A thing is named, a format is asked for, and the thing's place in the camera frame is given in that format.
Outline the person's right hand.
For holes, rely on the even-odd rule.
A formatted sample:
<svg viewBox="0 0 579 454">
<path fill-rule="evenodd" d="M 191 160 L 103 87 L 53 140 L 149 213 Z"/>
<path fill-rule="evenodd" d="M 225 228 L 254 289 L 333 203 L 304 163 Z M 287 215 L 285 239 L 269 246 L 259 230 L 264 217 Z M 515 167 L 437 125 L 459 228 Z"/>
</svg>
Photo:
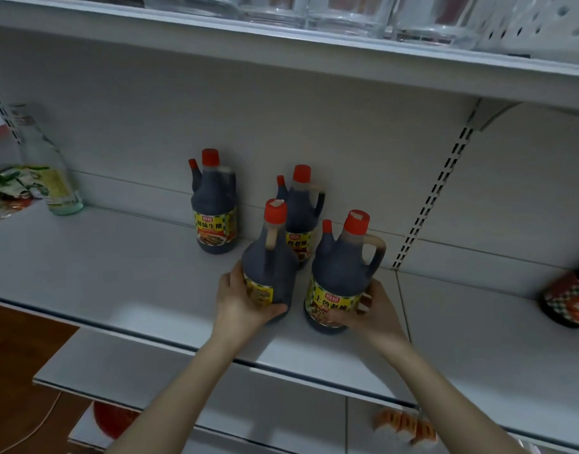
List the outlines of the person's right hand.
<svg viewBox="0 0 579 454">
<path fill-rule="evenodd" d="M 380 355 L 392 361 L 409 341 L 382 283 L 372 279 L 366 291 L 367 314 L 362 326 L 347 326 L 362 336 Z"/>
</svg>

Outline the person's left hand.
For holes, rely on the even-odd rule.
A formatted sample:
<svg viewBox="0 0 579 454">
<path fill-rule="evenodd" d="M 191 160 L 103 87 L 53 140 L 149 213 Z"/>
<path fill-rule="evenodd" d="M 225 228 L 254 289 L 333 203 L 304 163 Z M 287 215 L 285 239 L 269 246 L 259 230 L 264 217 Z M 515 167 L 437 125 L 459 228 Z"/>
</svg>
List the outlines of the person's left hand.
<svg viewBox="0 0 579 454">
<path fill-rule="evenodd" d="M 248 296 L 243 268 L 238 260 L 230 272 L 220 277 L 218 283 L 212 341 L 223 344 L 237 355 L 265 325 L 249 322 L 249 310 L 254 304 L 259 303 Z"/>
</svg>

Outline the large dark soy sauce bottle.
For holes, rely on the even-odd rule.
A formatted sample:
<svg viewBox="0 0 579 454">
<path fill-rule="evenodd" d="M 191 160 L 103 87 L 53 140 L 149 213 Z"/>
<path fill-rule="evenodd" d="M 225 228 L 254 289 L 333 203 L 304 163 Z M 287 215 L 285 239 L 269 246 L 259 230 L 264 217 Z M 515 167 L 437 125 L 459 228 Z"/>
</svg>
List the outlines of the large dark soy sauce bottle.
<svg viewBox="0 0 579 454">
<path fill-rule="evenodd" d="M 334 311 L 352 312 L 359 305 L 386 254 L 386 243 L 368 233 L 370 215 L 349 211 L 338 238 L 331 220 L 323 221 L 303 301 L 307 322 L 317 332 L 337 335 L 346 327 L 329 319 Z"/>
</svg>

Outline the person's left forearm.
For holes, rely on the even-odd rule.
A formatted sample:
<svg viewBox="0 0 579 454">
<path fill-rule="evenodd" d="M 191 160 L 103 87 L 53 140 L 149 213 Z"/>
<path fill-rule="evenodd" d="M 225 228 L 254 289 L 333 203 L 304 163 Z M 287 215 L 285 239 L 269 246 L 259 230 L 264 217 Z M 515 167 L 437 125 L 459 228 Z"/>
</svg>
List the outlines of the person's left forearm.
<svg viewBox="0 0 579 454">
<path fill-rule="evenodd" d="M 248 340 L 213 334 L 104 454 L 181 454 L 213 390 Z"/>
</svg>

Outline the person's right forearm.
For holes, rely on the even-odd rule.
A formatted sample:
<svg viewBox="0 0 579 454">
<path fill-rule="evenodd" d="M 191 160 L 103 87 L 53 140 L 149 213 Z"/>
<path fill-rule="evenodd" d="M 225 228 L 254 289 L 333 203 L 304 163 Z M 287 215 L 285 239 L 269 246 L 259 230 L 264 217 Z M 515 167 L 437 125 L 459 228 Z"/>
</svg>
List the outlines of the person's right forearm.
<svg viewBox="0 0 579 454">
<path fill-rule="evenodd" d="M 382 335 L 370 342 L 403 379 L 450 454 L 529 454 L 405 337 Z"/>
</svg>

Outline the white metal shelf board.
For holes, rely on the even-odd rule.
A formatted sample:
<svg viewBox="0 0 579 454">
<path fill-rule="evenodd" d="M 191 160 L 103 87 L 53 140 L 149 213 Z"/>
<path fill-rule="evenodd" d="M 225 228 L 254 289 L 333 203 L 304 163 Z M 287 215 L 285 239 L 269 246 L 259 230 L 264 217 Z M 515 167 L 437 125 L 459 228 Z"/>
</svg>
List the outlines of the white metal shelf board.
<svg viewBox="0 0 579 454">
<path fill-rule="evenodd" d="M 579 65 L 82 0 L 0 0 L 0 27 L 579 111 Z"/>
<path fill-rule="evenodd" d="M 33 382 L 142 410 L 191 357 L 78 330 Z M 233 364 L 202 411 L 182 454 L 449 454 L 374 430 L 368 402 L 257 374 Z"/>
<path fill-rule="evenodd" d="M 513 435 L 579 451 L 579 329 L 535 301 L 398 273 L 415 348 Z"/>
<path fill-rule="evenodd" d="M 57 217 L 32 205 L 0 222 L 0 305 L 194 355 L 210 337 L 221 274 L 249 242 L 203 252 L 192 229 L 88 207 Z M 315 330 L 303 310 L 310 269 L 291 309 L 238 354 L 250 371 L 360 398 L 413 406 L 399 375 L 343 332 Z"/>
</svg>

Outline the orange white packets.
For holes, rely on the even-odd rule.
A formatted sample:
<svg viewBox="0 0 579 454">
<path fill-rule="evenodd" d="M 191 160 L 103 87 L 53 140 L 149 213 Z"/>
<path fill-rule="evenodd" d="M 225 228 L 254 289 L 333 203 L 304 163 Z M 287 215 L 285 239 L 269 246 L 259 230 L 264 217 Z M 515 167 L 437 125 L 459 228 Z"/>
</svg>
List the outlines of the orange white packets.
<svg viewBox="0 0 579 454">
<path fill-rule="evenodd" d="M 413 447 L 428 448 L 437 445 L 439 437 L 427 418 L 410 412 L 385 407 L 374 414 L 374 433 L 393 437 Z"/>
</svg>

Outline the red round item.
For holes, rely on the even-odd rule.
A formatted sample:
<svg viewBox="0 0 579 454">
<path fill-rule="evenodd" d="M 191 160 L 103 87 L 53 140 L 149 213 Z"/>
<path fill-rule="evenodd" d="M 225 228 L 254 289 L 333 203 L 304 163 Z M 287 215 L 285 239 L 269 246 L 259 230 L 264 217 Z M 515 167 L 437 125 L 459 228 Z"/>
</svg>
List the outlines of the red round item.
<svg viewBox="0 0 579 454">
<path fill-rule="evenodd" d="M 95 401 L 93 415 L 99 429 L 113 440 L 117 440 L 139 417 L 140 412 Z"/>
</svg>

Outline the dark sauce jar checkered label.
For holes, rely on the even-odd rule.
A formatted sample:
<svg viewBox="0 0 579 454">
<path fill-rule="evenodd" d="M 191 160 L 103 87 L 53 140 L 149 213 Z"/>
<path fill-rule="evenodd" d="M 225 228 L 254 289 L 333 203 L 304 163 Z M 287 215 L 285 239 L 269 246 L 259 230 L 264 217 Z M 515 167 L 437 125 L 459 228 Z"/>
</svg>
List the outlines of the dark sauce jar checkered label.
<svg viewBox="0 0 579 454">
<path fill-rule="evenodd" d="M 551 320 L 579 329 L 579 269 L 564 274 L 543 291 L 538 305 Z"/>
</svg>

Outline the clear glass bottle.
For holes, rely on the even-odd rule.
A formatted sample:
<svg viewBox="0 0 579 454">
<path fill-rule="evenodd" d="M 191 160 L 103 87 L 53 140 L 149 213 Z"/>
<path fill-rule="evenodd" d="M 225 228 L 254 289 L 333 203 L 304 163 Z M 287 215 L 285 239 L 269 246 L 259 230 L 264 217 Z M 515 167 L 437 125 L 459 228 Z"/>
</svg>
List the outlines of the clear glass bottle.
<svg viewBox="0 0 579 454">
<path fill-rule="evenodd" d="M 81 212 L 83 200 L 62 152 L 29 114 L 27 105 L 11 104 L 8 109 L 21 136 L 23 166 L 28 169 L 49 212 L 57 216 Z"/>
</svg>

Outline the green snack packets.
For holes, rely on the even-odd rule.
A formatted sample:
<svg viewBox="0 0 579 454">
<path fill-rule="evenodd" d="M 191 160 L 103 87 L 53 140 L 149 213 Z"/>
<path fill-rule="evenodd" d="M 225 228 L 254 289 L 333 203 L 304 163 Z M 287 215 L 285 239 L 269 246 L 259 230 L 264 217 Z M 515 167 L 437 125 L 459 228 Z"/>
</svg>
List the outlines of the green snack packets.
<svg viewBox="0 0 579 454">
<path fill-rule="evenodd" d="M 0 222 L 44 199 L 44 185 L 23 165 L 0 166 Z"/>
</svg>

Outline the white perforated plastic basket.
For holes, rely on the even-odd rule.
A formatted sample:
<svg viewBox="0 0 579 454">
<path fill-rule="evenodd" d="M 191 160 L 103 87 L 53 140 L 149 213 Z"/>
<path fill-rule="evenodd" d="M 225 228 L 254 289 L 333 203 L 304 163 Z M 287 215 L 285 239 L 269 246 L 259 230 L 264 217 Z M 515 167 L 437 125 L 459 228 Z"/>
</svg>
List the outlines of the white perforated plastic basket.
<svg viewBox="0 0 579 454">
<path fill-rule="evenodd" d="M 477 0 L 475 49 L 579 65 L 579 0 Z"/>
</svg>

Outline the white shelf bracket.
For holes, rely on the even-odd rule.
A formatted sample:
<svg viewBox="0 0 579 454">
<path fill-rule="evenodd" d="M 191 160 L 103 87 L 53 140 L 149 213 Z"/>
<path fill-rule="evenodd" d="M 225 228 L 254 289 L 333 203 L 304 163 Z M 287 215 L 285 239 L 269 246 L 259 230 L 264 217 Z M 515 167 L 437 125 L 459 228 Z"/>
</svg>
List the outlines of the white shelf bracket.
<svg viewBox="0 0 579 454">
<path fill-rule="evenodd" d="M 467 126 L 474 131 L 484 131 L 500 116 L 520 104 L 522 104 L 522 102 L 515 100 L 479 97 L 471 115 L 468 117 Z"/>
</svg>

